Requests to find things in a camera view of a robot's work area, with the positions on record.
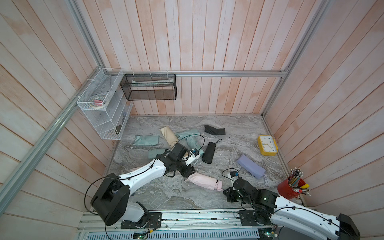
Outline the mint green umbrella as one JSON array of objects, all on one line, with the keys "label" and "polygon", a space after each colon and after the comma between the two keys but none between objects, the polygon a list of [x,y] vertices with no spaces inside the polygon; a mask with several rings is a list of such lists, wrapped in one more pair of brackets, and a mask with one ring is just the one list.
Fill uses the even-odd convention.
[{"label": "mint green umbrella", "polygon": [[202,146],[197,141],[197,136],[191,136],[186,138],[188,146],[191,148],[193,154],[199,153],[202,157],[204,155],[204,151],[202,150]]},{"label": "mint green umbrella", "polygon": [[148,151],[148,158],[150,160],[153,160],[156,158],[157,155],[161,155],[164,152],[166,152],[168,149],[152,149]]}]

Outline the mint green sleeve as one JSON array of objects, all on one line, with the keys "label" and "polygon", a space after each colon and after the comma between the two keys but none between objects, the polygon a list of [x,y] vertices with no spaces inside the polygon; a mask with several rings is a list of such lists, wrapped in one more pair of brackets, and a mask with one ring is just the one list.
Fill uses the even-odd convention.
[{"label": "mint green sleeve", "polygon": [[175,134],[175,136],[179,140],[186,139],[188,137],[195,137],[195,136],[199,136],[199,135],[200,135],[200,132],[197,129],[190,129],[190,130],[186,130],[186,131]]},{"label": "mint green sleeve", "polygon": [[156,146],[159,143],[158,135],[136,136],[134,146]]}]

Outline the pink umbrella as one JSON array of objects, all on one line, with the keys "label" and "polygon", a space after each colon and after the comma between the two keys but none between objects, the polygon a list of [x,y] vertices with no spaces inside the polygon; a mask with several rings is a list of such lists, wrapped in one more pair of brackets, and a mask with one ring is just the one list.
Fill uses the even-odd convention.
[{"label": "pink umbrella", "polygon": [[211,191],[223,191],[223,182],[199,173],[190,175],[186,181]]}]

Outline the black umbrella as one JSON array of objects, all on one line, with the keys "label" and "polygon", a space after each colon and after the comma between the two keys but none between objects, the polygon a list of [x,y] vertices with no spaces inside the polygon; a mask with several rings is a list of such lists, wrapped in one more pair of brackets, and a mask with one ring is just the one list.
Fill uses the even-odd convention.
[{"label": "black umbrella", "polygon": [[204,152],[203,158],[202,158],[204,163],[206,163],[206,164],[211,164],[212,163],[217,143],[219,143],[221,141],[222,141],[222,139],[219,139],[215,143],[214,142],[209,142],[208,143],[208,146],[207,146],[207,148],[206,148],[206,150]]}]

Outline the black sleeve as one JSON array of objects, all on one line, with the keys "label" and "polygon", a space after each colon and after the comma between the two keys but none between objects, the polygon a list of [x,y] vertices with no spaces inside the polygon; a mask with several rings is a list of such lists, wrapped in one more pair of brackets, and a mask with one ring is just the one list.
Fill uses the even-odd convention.
[{"label": "black sleeve", "polygon": [[209,126],[209,125],[205,125],[205,132],[210,134],[210,135],[214,135],[214,136],[225,136],[226,135],[226,129],[224,129],[224,128],[217,129],[217,128]]}]

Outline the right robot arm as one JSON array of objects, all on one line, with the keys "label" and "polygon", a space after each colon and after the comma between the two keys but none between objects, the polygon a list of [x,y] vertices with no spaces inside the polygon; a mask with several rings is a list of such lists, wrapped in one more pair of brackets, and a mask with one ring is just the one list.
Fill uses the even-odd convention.
[{"label": "right robot arm", "polygon": [[267,189],[257,189],[231,171],[226,179],[232,186],[223,191],[230,203],[250,205],[240,210],[242,226],[285,227],[315,240],[359,240],[360,231],[352,218],[327,215],[306,208]]}]

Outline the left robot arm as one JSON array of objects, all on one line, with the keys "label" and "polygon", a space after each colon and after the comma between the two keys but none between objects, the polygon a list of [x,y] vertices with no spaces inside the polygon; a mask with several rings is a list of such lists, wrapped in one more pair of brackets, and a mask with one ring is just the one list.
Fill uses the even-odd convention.
[{"label": "left robot arm", "polygon": [[104,177],[91,200],[91,206],[106,226],[112,226],[118,221],[129,221],[138,228],[146,227],[150,224],[149,211],[140,202],[130,202],[130,196],[142,186],[170,172],[179,172],[184,178],[191,176],[196,173],[192,163],[200,156],[198,150],[189,151],[176,143],[135,171]]}]

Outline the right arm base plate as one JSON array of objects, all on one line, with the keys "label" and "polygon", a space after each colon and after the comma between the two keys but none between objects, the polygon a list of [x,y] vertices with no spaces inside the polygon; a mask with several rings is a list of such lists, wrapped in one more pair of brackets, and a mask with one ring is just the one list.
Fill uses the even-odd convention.
[{"label": "right arm base plate", "polygon": [[243,227],[275,225],[271,222],[269,215],[255,210],[240,210],[237,218],[241,221]]}]

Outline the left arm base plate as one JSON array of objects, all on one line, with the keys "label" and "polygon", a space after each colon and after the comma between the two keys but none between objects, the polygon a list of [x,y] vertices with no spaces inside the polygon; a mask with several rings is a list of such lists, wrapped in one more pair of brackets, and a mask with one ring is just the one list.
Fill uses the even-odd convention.
[{"label": "left arm base plate", "polygon": [[153,212],[144,214],[144,216],[137,222],[122,220],[121,229],[123,230],[156,230],[161,227],[162,213]]}]

